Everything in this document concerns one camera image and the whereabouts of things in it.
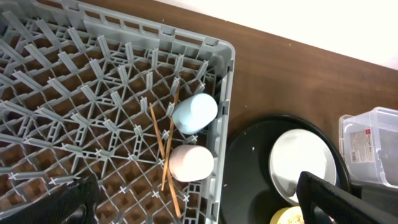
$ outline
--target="yellow object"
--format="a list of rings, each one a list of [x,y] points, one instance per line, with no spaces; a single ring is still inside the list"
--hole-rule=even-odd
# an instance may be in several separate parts
[[[270,224],[304,224],[300,206],[280,209],[272,216]]]

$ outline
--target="cup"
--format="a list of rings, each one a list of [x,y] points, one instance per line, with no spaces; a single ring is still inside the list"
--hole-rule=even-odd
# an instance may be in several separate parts
[[[172,115],[175,127],[184,134],[195,134],[213,121],[217,103],[206,93],[199,93],[181,102]]]
[[[211,174],[213,168],[213,155],[203,146],[181,145],[170,155],[170,173],[180,182],[202,180]]]

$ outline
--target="white wall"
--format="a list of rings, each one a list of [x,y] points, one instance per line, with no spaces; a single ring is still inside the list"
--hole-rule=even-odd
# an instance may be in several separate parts
[[[398,70],[398,1],[158,1]]]

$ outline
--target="chopstick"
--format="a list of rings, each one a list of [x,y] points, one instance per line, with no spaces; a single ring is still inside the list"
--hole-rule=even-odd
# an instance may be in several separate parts
[[[180,94],[180,84],[181,83],[178,83],[177,91],[175,92],[175,96],[174,96],[174,109],[178,103],[178,96]],[[162,190],[164,189],[164,182],[166,181],[166,171],[169,169],[170,147],[172,145],[173,133],[174,133],[174,122],[173,122],[173,119],[170,118],[170,134],[169,134],[169,139],[167,140],[167,145],[166,145],[166,155],[165,155],[165,159],[164,159],[164,169],[163,169],[163,175],[162,175]]]
[[[154,121],[154,128],[155,128],[157,143],[159,144],[160,154],[162,155],[162,158],[164,158],[165,153],[164,153],[163,142],[162,142],[162,138],[159,133],[159,129],[157,127],[157,121],[156,121],[152,103],[149,103],[149,107],[150,107],[150,114],[152,116],[152,120]],[[174,204],[175,213],[178,218],[181,218],[180,206],[178,205],[177,195],[175,194],[175,190],[174,190],[174,186],[173,186],[173,179],[172,179],[172,176],[170,175],[170,171],[168,169],[167,169],[167,181],[169,182],[169,188],[170,188],[170,192],[172,194],[172,200],[173,200],[173,204]]]

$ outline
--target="black object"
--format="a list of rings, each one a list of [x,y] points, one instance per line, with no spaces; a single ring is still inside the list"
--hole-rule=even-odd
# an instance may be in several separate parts
[[[351,182],[343,158],[316,126],[292,115],[270,115],[241,131],[227,147],[221,194],[222,223],[269,223],[276,211],[290,206],[272,184],[268,162],[279,136],[297,128],[315,133],[326,143],[335,160],[340,187],[350,191]]]
[[[314,211],[317,207],[337,223],[398,223],[397,217],[373,207],[309,172],[302,172],[300,175],[297,198],[305,224],[326,223],[319,221],[315,215]]]
[[[100,189],[93,174],[79,179],[29,207],[0,220],[0,224],[91,224],[100,202]]]

